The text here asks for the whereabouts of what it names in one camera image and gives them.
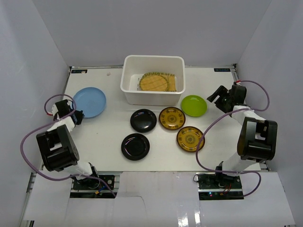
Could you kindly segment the light blue plate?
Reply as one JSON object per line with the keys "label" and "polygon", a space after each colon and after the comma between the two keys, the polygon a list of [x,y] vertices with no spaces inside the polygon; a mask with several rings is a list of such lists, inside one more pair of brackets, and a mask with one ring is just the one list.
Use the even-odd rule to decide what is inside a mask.
{"label": "light blue plate", "polygon": [[105,93],[96,87],[86,87],[79,90],[73,96],[73,100],[76,110],[83,111],[86,119],[99,116],[107,104]]}

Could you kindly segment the rectangular woven bamboo plate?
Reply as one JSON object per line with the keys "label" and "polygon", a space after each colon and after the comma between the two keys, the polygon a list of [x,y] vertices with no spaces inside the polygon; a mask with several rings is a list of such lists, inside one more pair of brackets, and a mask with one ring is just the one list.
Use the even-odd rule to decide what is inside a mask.
{"label": "rectangular woven bamboo plate", "polygon": [[163,75],[169,82],[169,89],[167,92],[176,92],[176,80],[175,75],[171,73],[164,73],[164,72],[148,72],[146,74],[161,74]]}

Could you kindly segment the round woven bamboo plate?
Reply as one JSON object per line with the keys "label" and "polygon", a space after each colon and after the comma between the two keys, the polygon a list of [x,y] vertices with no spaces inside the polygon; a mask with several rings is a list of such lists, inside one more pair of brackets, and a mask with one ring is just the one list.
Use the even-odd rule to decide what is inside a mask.
{"label": "round woven bamboo plate", "polygon": [[141,91],[165,92],[169,89],[168,80],[161,74],[146,74],[139,81]]}

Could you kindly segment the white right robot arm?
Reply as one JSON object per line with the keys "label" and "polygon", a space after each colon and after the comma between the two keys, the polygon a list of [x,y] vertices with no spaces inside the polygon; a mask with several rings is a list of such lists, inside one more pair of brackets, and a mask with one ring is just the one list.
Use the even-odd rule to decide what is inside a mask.
{"label": "white right robot arm", "polygon": [[224,112],[221,118],[230,116],[241,124],[236,152],[215,169],[218,174],[214,176],[214,184],[221,189],[231,183],[231,177],[239,176],[249,166],[272,160],[275,156],[278,124],[258,116],[255,110],[244,104],[246,94],[246,87],[235,82],[231,89],[219,86],[207,98]]}

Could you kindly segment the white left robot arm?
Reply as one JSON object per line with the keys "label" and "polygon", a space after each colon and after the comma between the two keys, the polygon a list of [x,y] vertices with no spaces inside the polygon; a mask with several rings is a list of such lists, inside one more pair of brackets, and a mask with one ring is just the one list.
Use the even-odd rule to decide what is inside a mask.
{"label": "white left robot arm", "polygon": [[64,99],[52,106],[54,124],[45,132],[36,135],[36,140],[46,169],[50,172],[65,171],[85,185],[94,189],[100,177],[89,162],[80,162],[80,155],[71,137],[71,131],[80,125],[83,111],[75,110],[71,100]]}

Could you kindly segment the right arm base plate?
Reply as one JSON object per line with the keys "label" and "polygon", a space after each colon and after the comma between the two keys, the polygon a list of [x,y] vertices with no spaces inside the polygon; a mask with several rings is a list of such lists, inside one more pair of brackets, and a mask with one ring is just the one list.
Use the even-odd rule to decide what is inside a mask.
{"label": "right arm base plate", "polygon": [[198,173],[193,180],[197,183],[200,201],[243,200],[240,177],[220,173]]}

